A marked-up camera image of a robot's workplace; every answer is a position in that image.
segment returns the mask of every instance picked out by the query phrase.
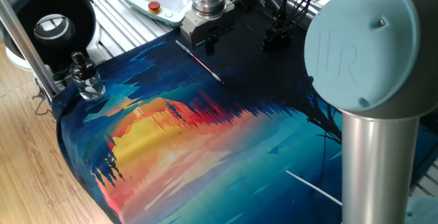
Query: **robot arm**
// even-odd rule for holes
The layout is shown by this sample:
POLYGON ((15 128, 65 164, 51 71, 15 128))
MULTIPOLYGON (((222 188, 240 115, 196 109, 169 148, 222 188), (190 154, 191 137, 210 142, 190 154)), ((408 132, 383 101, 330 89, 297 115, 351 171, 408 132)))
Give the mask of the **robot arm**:
POLYGON ((403 224, 418 122, 438 103, 436 0, 332 0, 305 64, 340 109, 343 223, 403 224))

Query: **metal grating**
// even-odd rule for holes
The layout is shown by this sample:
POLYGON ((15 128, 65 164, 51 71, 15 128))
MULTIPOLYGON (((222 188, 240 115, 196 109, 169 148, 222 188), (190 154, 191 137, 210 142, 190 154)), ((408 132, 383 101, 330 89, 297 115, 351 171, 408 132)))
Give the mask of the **metal grating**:
POLYGON ((90 43, 87 51, 97 63, 150 42, 174 29, 135 10, 125 0, 90 2, 99 28, 96 30, 96 40, 90 43))
POLYGON ((438 197, 438 160, 429 168, 425 176, 414 185, 411 196, 430 195, 438 197))

